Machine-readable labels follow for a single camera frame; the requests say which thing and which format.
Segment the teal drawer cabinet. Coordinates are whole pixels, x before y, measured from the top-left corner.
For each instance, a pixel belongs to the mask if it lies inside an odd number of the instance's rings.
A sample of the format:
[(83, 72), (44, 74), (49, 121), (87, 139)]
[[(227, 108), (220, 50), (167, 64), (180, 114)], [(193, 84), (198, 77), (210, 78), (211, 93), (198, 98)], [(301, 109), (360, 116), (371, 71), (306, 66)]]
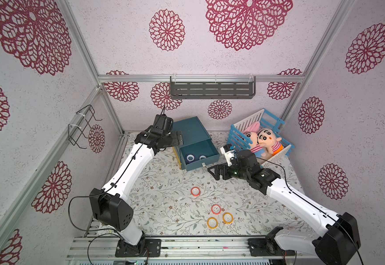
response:
[[(219, 161), (220, 153), (198, 117), (175, 121), (173, 130), (181, 131), (183, 136), (184, 144), (175, 147), (182, 170), (192, 171)], [(196, 161), (187, 163), (188, 154), (194, 155)], [(205, 155), (207, 158), (199, 160), (201, 155)]]

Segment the red tape roll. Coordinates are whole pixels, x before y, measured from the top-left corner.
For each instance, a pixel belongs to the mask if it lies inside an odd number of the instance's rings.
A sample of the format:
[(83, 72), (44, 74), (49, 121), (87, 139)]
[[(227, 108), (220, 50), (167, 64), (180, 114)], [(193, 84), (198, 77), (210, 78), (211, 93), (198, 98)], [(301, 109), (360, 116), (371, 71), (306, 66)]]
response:
[(214, 215), (219, 215), (221, 213), (221, 207), (218, 204), (214, 204), (211, 206), (211, 212)]
[(201, 194), (201, 190), (199, 187), (192, 187), (190, 193), (192, 196), (197, 197)]

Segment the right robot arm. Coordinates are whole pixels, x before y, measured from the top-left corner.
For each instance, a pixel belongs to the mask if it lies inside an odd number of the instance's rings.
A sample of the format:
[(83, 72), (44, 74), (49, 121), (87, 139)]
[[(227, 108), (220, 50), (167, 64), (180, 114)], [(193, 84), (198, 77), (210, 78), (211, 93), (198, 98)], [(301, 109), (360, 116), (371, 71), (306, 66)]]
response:
[(338, 214), (291, 187), (286, 177), (261, 166), (250, 150), (222, 149), (225, 163), (207, 170), (216, 180), (237, 178), (253, 189), (280, 202), (303, 219), (314, 231), (288, 232), (277, 226), (265, 236), (265, 248), (270, 254), (293, 251), (317, 256), (326, 265), (346, 265), (358, 255), (361, 247), (357, 220), (345, 212)]

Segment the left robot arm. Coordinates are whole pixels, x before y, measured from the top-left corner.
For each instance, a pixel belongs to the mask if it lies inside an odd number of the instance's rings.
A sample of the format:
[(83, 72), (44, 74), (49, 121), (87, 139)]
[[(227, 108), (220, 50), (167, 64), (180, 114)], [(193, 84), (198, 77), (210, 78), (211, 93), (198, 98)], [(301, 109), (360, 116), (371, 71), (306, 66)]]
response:
[(151, 128), (139, 133), (125, 162), (101, 189), (94, 188), (90, 195), (93, 218), (111, 226), (121, 237), (119, 251), (128, 257), (146, 252), (145, 233), (133, 221), (133, 209), (128, 203), (131, 189), (155, 155), (166, 148), (183, 144), (181, 131), (167, 132)]

